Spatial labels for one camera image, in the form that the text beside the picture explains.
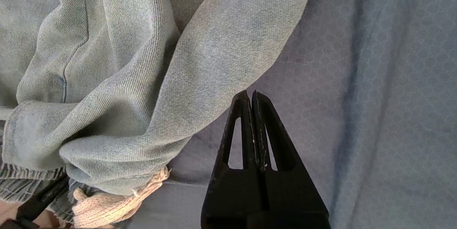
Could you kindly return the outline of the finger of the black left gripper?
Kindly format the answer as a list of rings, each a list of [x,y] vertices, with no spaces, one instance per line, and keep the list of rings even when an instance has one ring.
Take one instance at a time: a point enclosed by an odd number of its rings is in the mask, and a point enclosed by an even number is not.
[[[67,192],[69,186],[68,176],[62,176],[51,183],[37,195],[31,197],[18,209],[15,219],[6,220],[1,229],[39,229],[40,226],[34,220],[58,197]]]

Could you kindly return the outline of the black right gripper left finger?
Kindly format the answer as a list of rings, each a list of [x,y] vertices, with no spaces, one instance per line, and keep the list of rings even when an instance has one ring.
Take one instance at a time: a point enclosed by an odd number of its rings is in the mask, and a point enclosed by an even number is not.
[[[236,120],[241,120],[242,169],[228,165]],[[222,134],[211,179],[201,209],[203,229],[246,229],[248,216],[262,207],[258,188],[250,99],[246,91],[234,96]]]

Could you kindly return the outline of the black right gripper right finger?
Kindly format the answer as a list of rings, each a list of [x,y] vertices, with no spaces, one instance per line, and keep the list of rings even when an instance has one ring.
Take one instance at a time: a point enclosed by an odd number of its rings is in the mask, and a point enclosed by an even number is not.
[[[328,222],[328,210],[272,101],[252,94],[264,208],[284,222]]]

